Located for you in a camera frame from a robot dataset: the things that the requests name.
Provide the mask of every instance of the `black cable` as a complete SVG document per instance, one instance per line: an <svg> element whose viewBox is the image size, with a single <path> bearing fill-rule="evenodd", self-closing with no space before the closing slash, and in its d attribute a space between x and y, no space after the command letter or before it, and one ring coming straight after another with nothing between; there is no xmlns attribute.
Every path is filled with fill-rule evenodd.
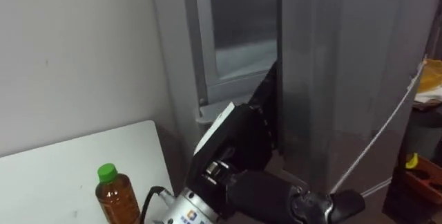
<svg viewBox="0 0 442 224"><path fill-rule="evenodd" d="M149 207L149 203L150 203L150 201L152 199L152 196L154 194L161 193L163 190L165 190L165 188L163 188L161 186L153 186L153 187L151 187L151 189L149 190L149 193L146 196L146 200L144 200L143 208L141 210L140 224L144 224L144 219L146 218L147 209Z"/></svg>

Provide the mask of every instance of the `green bottle cap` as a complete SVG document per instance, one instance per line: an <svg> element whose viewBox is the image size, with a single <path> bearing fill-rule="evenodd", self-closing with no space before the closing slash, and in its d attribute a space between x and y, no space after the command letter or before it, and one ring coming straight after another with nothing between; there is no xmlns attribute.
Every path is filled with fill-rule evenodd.
<svg viewBox="0 0 442 224"><path fill-rule="evenodd" d="M101 183L109 183L118 175L117 168L114 164L105 164L98 168L98 178Z"/></svg>

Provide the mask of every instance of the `silver metal cylinder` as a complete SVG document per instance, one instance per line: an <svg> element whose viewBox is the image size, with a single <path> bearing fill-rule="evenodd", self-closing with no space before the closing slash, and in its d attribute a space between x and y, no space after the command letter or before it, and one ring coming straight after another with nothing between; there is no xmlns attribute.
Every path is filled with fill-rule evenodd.
<svg viewBox="0 0 442 224"><path fill-rule="evenodd" d="M218 215L198 195L184 189L160 222L164 224L215 224Z"/></svg>

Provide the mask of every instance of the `brown liquid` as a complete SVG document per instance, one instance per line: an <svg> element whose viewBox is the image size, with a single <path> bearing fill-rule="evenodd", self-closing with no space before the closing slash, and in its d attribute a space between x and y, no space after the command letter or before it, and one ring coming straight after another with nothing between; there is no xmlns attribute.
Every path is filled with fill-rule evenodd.
<svg viewBox="0 0 442 224"><path fill-rule="evenodd" d="M98 184L95 195L110 224L138 224L140 209L129 177L118 174L112 182Z"/></svg>

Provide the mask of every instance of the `white table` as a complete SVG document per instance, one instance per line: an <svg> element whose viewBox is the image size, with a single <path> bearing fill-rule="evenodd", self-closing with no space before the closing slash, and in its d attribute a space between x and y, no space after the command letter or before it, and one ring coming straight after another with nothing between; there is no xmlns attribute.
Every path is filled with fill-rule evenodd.
<svg viewBox="0 0 442 224"><path fill-rule="evenodd" d="M140 208L150 187L172 191L155 124L145 121L0 158L0 223L106 223L95 187L107 162L129 176ZM154 196L148 218L165 209Z"/></svg>

